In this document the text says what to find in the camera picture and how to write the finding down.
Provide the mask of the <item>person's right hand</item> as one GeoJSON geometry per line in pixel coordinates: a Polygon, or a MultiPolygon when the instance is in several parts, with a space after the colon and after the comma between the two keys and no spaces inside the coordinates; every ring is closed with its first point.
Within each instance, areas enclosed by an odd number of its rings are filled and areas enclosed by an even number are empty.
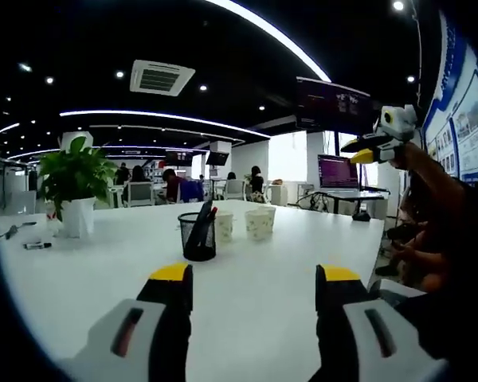
{"type": "Polygon", "coordinates": [[[412,142],[394,148],[394,158],[390,164],[398,170],[412,170],[421,154],[421,148],[412,142]]]}

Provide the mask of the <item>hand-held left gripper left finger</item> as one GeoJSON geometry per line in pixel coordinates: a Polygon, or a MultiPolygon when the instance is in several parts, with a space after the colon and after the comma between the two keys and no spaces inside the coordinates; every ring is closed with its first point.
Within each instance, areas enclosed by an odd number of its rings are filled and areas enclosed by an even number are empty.
{"type": "Polygon", "coordinates": [[[60,362],[73,381],[184,381],[193,310],[193,268],[152,273],[88,331],[85,346],[60,362]]]}

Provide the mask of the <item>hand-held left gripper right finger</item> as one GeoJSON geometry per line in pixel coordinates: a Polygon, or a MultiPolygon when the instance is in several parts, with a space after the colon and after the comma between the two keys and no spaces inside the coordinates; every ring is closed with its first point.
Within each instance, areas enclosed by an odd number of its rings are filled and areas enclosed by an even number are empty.
{"type": "Polygon", "coordinates": [[[313,381],[445,381],[449,363],[431,357],[417,329],[358,274],[315,268],[316,336],[321,365],[313,381]]]}

